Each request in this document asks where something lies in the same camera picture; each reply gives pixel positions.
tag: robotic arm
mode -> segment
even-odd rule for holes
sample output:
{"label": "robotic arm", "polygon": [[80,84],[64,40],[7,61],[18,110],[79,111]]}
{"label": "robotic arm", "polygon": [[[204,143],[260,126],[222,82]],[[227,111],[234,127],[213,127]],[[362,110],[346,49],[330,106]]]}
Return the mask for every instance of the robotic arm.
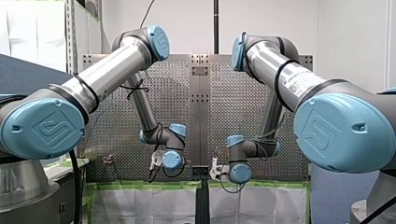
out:
{"label": "robotic arm", "polygon": [[[169,45],[164,32],[156,31],[152,27],[148,29],[149,32],[137,30],[119,35],[113,43],[113,49],[116,50],[120,48],[123,41],[128,38],[135,38],[130,41],[137,41],[140,36],[144,36],[148,40],[158,38],[160,46]],[[169,48],[152,49],[150,54],[154,55],[156,58],[166,59],[169,56]],[[139,136],[140,141],[145,144],[156,145],[157,147],[165,146],[165,150],[157,150],[156,147],[152,154],[150,165],[150,181],[152,181],[155,176],[151,179],[151,175],[156,166],[163,166],[164,169],[170,171],[184,167],[186,161],[183,157],[183,150],[185,147],[187,130],[186,126],[182,124],[173,123],[169,127],[163,127],[161,123],[157,122],[152,112],[147,92],[144,91],[144,88],[141,88],[142,84],[142,77],[139,73],[135,73],[126,80],[122,87],[128,90],[128,99],[134,106],[134,111],[140,121],[142,129]]]}
{"label": "robotic arm", "polygon": [[374,94],[343,79],[326,80],[302,67],[297,56],[285,38],[242,34],[235,40],[233,69],[247,72],[273,92],[264,113],[263,136],[227,139],[228,178],[236,184],[248,182],[247,158],[279,152],[276,132],[282,107],[295,112],[294,133],[301,151],[323,169],[342,173],[395,169],[396,96],[391,91]]}
{"label": "robotic arm", "polygon": [[49,85],[22,99],[9,95],[0,100],[0,158],[41,160],[72,150],[84,134],[89,114],[109,94],[124,84],[142,124],[141,140],[166,145],[164,166],[177,168],[184,148],[185,127],[159,127],[141,90],[140,70],[169,56],[169,41],[159,26],[149,26],[119,36],[114,50],[63,85]]}

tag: robot logo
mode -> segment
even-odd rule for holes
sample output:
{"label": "robot logo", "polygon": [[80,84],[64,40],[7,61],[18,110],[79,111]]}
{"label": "robot logo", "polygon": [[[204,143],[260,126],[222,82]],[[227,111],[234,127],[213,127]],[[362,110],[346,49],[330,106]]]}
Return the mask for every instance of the robot logo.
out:
{"label": "robot logo", "polygon": [[160,33],[157,37],[158,44],[164,49],[168,49],[168,38],[165,33]]}
{"label": "robot logo", "polygon": [[300,136],[320,156],[326,158],[325,150],[341,133],[334,122],[317,110],[312,110]]}
{"label": "robot logo", "polygon": [[33,130],[48,146],[56,148],[77,129],[62,111],[55,111],[39,121]]}

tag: perforated metal panel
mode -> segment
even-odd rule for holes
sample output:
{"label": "perforated metal panel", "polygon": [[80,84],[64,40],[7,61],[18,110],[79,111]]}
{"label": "perforated metal panel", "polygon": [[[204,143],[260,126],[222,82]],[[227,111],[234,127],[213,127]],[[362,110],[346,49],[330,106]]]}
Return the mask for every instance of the perforated metal panel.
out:
{"label": "perforated metal panel", "polygon": [[[144,82],[149,87],[149,99],[157,121],[164,126],[181,123],[190,132],[190,66],[188,56],[170,57],[166,62],[155,63],[148,70]],[[86,156],[92,160],[89,168],[89,181],[107,181],[113,179],[142,180],[149,176],[149,164],[154,146],[148,146],[138,140],[140,123],[132,104],[126,99],[125,90],[113,92],[100,106],[96,117],[92,118],[95,128],[91,136],[92,143]],[[185,156],[190,158],[190,140],[187,138]],[[103,157],[113,156],[111,164],[104,163]],[[160,171],[156,180],[163,179]],[[189,168],[180,179],[191,179]]]}
{"label": "perforated metal panel", "polygon": [[[103,57],[87,55],[85,61],[88,65]],[[199,70],[192,69],[197,64],[191,55],[172,55],[148,70],[144,86],[150,88],[148,96],[159,122],[165,126],[173,122],[187,126],[185,156],[188,160],[207,165],[218,148],[219,162],[226,164],[227,136],[254,137],[258,133],[269,90],[246,74],[234,72],[230,66],[231,56],[212,55],[209,61],[201,64],[209,66],[208,73],[199,75],[193,73]],[[302,57],[301,61],[312,69],[310,56]],[[87,158],[92,161],[88,169],[90,182],[145,180],[149,176],[153,146],[139,142],[140,124],[126,95],[125,90],[117,90],[109,96],[88,127],[87,133],[97,120],[86,150]],[[308,160],[295,142],[291,113],[287,113],[279,137],[282,153],[278,157],[266,162],[250,160],[254,177],[306,180]],[[103,158],[110,155],[113,162],[105,163]],[[157,180],[191,180],[191,170],[187,167],[177,179],[164,178],[159,172]]]}
{"label": "perforated metal panel", "polygon": [[[210,64],[210,112],[208,122],[208,156],[219,151],[219,162],[226,161],[226,138],[242,134],[257,136],[269,89],[244,73],[234,72],[230,56],[218,56]],[[306,65],[312,66],[307,56]],[[298,148],[292,132],[293,115],[286,113],[279,133],[282,152],[268,160],[251,159],[249,164],[256,179],[305,180],[308,160]]]}

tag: light blue joint cap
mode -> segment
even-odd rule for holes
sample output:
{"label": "light blue joint cap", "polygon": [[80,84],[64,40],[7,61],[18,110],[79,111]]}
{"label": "light blue joint cap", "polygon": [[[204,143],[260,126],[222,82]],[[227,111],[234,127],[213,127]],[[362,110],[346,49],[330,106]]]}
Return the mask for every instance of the light blue joint cap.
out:
{"label": "light blue joint cap", "polygon": [[171,124],[169,125],[169,129],[172,130],[172,132],[177,133],[178,135],[181,135],[183,137],[187,136],[187,128],[185,125]]}
{"label": "light blue joint cap", "polygon": [[396,94],[396,87],[389,88],[381,93],[394,93]]}
{"label": "light blue joint cap", "polygon": [[139,141],[142,142],[142,143],[144,143],[144,144],[147,144],[147,143],[148,143],[148,142],[146,142],[146,139],[145,139],[145,135],[144,135],[144,133],[143,133],[143,130],[140,130],[140,133],[139,133]]}
{"label": "light blue joint cap", "polygon": [[148,41],[158,61],[166,60],[169,57],[169,39],[161,26],[150,25],[148,27]]}
{"label": "light blue joint cap", "polygon": [[231,66],[234,71],[244,71],[244,43],[242,43],[242,36],[237,37],[233,42],[233,56],[231,58]]}
{"label": "light blue joint cap", "polygon": [[231,135],[227,138],[227,147],[233,147],[243,141],[245,141],[244,135]]}
{"label": "light blue joint cap", "polygon": [[368,173],[395,154],[395,134],[373,105],[354,96],[327,93],[303,103],[294,133],[305,156],[318,166],[343,173]]}
{"label": "light blue joint cap", "polygon": [[43,98],[9,113],[0,129],[0,141],[10,154],[42,160],[69,152],[83,134],[84,119],[75,106],[60,99]]}
{"label": "light blue joint cap", "polygon": [[246,184],[251,179],[251,170],[247,164],[238,163],[231,169],[230,180],[235,184]]}
{"label": "light blue joint cap", "polygon": [[274,151],[274,153],[271,156],[277,156],[277,155],[280,154],[280,152],[281,152],[280,144],[279,144],[279,142],[277,142],[276,143],[276,147],[275,147],[275,151]]}
{"label": "light blue joint cap", "polygon": [[183,160],[175,151],[167,151],[163,154],[163,167],[167,170],[177,170],[181,168]]}

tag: vertical metal pole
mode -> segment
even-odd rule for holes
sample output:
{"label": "vertical metal pole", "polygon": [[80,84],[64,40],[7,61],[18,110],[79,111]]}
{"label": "vertical metal pole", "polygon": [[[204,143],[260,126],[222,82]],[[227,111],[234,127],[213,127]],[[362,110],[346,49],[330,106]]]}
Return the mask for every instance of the vertical metal pole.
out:
{"label": "vertical metal pole", "polygon": [[219,54],[219,0],[214,0],[215,54]]}

